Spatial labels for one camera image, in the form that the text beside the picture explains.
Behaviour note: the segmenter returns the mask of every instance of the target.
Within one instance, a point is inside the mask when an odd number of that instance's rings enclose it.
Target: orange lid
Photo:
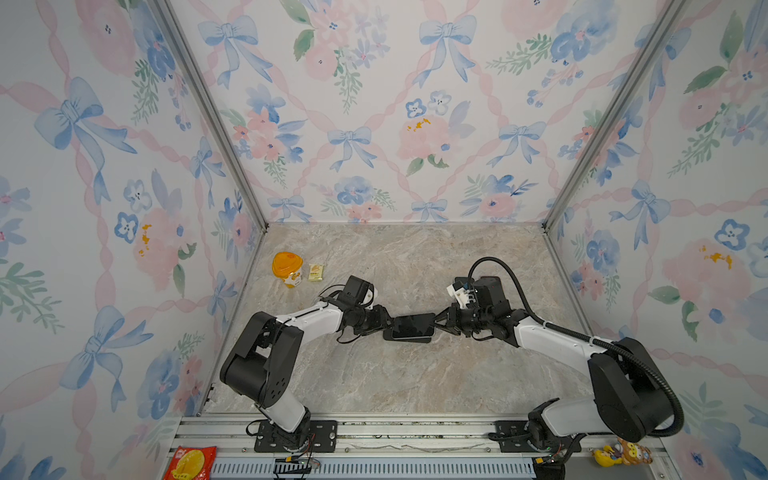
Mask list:
[[[280,278],[286,278],[291,273],[298,271],[304,264],[301,257],[291,252],[280,252],[272,260],[272,273]]]

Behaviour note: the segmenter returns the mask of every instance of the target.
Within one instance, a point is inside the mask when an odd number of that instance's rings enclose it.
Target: yellow packet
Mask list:
[[[319,282],[323,279],[323,268],[325,265],[310,264],[310,282]]]

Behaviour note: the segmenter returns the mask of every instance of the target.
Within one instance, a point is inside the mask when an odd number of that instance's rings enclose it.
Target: plush toy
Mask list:
[[[639,465],[653,462],[649,449],[624,439],[617,439],[617,443],[606,445],[602,450],[594,450],[592,456],[601,467],[612,467],[620,463]]]

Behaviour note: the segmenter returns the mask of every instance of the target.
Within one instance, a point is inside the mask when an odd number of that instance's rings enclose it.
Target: cable connector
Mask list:
[[[461,282],[448,285],[445,289],[448,290],[448,295],[450,295],[451,298],[456,299],[461,310],[466,310],[468,303],[475,302],[475,296],[472,295]]]

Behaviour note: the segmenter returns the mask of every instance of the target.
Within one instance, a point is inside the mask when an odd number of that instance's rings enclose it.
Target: red snack bag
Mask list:
[[[163,480],[208,480],[216,459],[216,447],[190,449],[179,447],[170,461]]]

